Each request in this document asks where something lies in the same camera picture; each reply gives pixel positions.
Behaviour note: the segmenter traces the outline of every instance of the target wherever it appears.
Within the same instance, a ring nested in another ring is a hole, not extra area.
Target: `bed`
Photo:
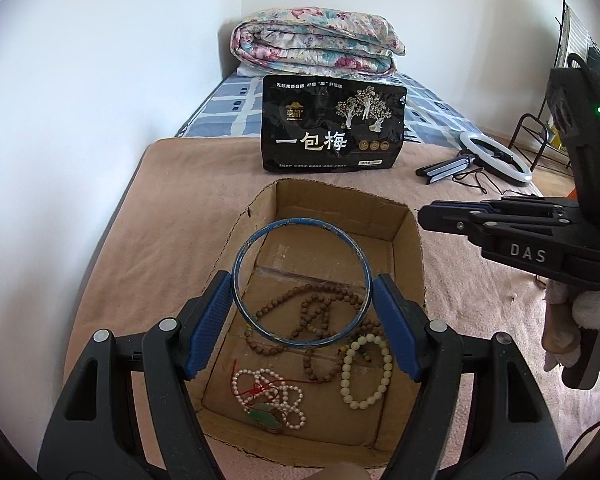
[[[460,149],[462,132],[481,133],[471,121],[431,90],[406,74],[375,81],[407,89],[404,140]],[[181,127],[177,137],[258,137],[262,112],[262,78],[225,79]]]
[[[409,96],[404,121],[409,142],[394,168],[296,178],[359,189],[416,211],[432,200],[498,198],[494,189],[483,195],[450,180],[422,185],[415,168],[451,158],[460,133],[479,130],[412,78],[398,74],[388,82],[404,85]],[[261,189],[285,178],[262,170],[260,143],[253,138],[260,135],[261,109],[262,78],[232,75],[180,129],[177,137],[185,138],[163,139],[148,147],[88,278],[65,376],[97,329],[107,327],[117,335],[144,332],[200,294],[239,215]],[[499,179],[494,181],[504,186]],[[559,370],[542,371],[544,302],[533,276],[482,259],[462,237],[430,232],[421,232],[420,237],[429,315],[445,319],[459,333],[490,337],[497,330],[509,332],[546,397],[563,448],[569,449],[586,427],[600,419],[600,381],[588,392],[567,390]],[[445,466],[458,459],[462,447],[470,379],[462,382]],[[135,377],[134,386],[145,452],[150,462],[160,465],[146,396],[141,393],[142,377]],[[257,460],[213,440],[210,445],[230,480],[296,480],[309,473]],[[372,478],[381,473],[373,471]]]

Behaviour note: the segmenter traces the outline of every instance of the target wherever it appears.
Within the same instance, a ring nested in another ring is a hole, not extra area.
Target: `black snack bag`
[[[262,82],[262,165],[275,173],[390,168],[404,135],[406,89],[333,77]]]

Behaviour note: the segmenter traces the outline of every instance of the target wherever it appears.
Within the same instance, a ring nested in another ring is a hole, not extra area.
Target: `blue gripper pad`
[[[397,365],[411,380],[420,382],[427,365],[426,314],[417,303],[402,297],[388,274],[374,279],[373,300]]]
[[[206,367],[233,302],[231,274],[219,272],[196,305],[202,315],[189,339],[189,356],[184,365],[187,379],[193,379]]]

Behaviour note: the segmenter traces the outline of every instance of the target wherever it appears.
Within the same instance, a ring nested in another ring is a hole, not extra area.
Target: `blue bangle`
[[[292,225],[292,224],[312,225],[312,226],[316,226],[316,227],[321,227],[322,229],[327,229],[327,231],[332,232],[338,238],[343,240],[349,247],[351,247],[353,249],[353,251],[356,253],[356,256],[358,257],[358,259],[360,260],[360,263],[362,264],[362,270],[365,275],[365,299],[362,303],[362,306],[360,307],[360,310],[356,314],[356,317],[351,321],[351,323],[349,323],[344,328],[344,330],[342,330],[341,332],[337,333],[336,335],[333,335],[326,339],[320,339],[318,341],[294,341],[292,339],[284,339],[284,338],[278,337],[274,333],[269,332],[268,330],[263,328],[258,323],[257,318],[252,316],[249,313],[249,311],[247,310],[247,307],[244,304],[244,301],[242,300],[242,298],[240,296],[238,282],[240,279],[240,266],[242,265],[242,259],[244,258],[244,255],[247,253],[247,251],[250,249],[250,247],[253,245],[253,243],[256,240],[258,240],[258,238],[263,237],[265,234],[273,231],[273,229],[278,229],[279,227],[284,227],[286,225]],[[284,220],[278,220],[276,222],[272,222],[271,224],[267,225],[266,227],[263,227],[262,229],[260,229],[259,231],[257,231],[253,235],[251,235],[251,237],[240,248],[237,256],[235,257],[234,268],[232,271],[232,291],[234,293],[235,304],[238,307],[240,314],[242,314],[244,319],[247,320],[247,322],[251,326],[253,326],[253,329],[257,333],[259,333],[261,336],[265,337],[266,339],[269,339],[270,341],[273,341],[275,343],[278,343],[278,344],[281,344],[284,346],[290,346],[290,347],[295,347],[295,348],[300,348],[300,349],[320,348],[322,346],[327,346],[333,342],[343,339],[344,337],[349,335],[349,333],[351,333],[353,331],[353,329],[355,329],[355,327],[357,327],[360,324],[360,322],[362,321],[363,317],[366,314],[366,311],[369,308],[369,304],[371,302],[371,268],[369,267],[369,262],[366,259],[365,253],[362,252],[362,249],[360,249],[358,244],[355,243],[353,238],[351,238],[349,235],[347,235],[346,232],[342,231],[341,229],[338,229],[336,226],[327,224],[327,222],[323,222],[321,220],[316,220],[314,218],[287,218]]]

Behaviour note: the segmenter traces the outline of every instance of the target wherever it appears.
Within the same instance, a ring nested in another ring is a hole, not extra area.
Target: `screw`
[[[513,339],[506,332],[498,332],[496,334],[496,341],[501,345],[508,345],[512,343]]]
[[[446,323],[441,319],[434,319],[429,323],[429,328],[433,330],[433,332],[444,332],[446,330]]]
[[[174,328],[176,328],[178,326],[178,322],[173,319],[173,317],[168,317],[166,319],[163,319],[160,322],[160,325],[158,325],[158,327],[160,327],[160,330],[162,330],[163,332],[169,332],[171,330],[173,330]]]
[[[93,340],[96,343],[102,343],[107,339],[109,339],[109,330],[107,330],[106,328],[101,328],[95,334],[93,334]]]

